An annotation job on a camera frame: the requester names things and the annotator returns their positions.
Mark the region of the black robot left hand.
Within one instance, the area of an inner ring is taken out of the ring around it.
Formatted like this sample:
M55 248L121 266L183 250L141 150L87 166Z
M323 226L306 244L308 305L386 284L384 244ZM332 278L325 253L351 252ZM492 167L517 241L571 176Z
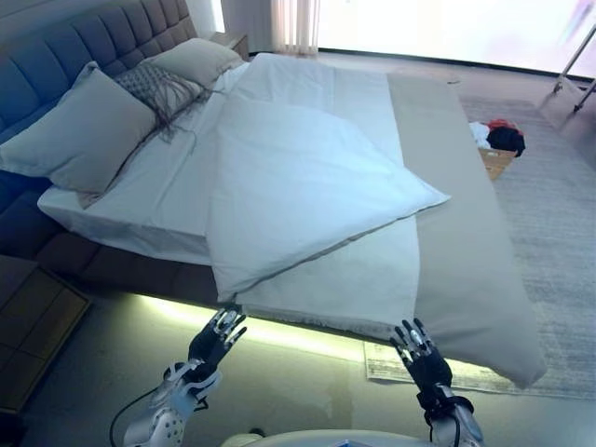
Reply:
M221 360L246 332L238 328L246 315L237 307L220 308L205 327L193 338L188 348L188 359L199 362L196 370L209 375L217 370Z

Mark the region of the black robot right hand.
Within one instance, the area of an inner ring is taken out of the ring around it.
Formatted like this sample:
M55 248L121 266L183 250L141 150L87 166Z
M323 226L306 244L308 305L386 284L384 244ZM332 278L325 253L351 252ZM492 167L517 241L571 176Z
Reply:
M452 370L421 320L404 319L394 327L389 341L421 392L430 393L435 386L452 385Z

